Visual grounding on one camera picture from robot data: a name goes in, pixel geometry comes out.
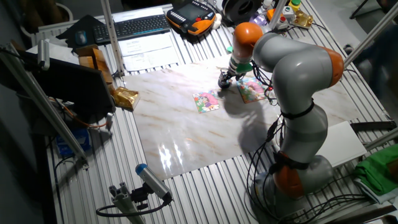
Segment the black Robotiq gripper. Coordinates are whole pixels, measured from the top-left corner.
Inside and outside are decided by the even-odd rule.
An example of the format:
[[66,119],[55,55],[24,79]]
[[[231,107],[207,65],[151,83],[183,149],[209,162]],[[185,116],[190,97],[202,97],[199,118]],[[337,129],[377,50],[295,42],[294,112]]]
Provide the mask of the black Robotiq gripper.
[[234,72],[231,72],[230,70],[222,70],[221,79],[218,80],[219,86],[223,85],[223,80],[225,80],[225,85],[229,86],[229,80],[235,76],[236,74]]

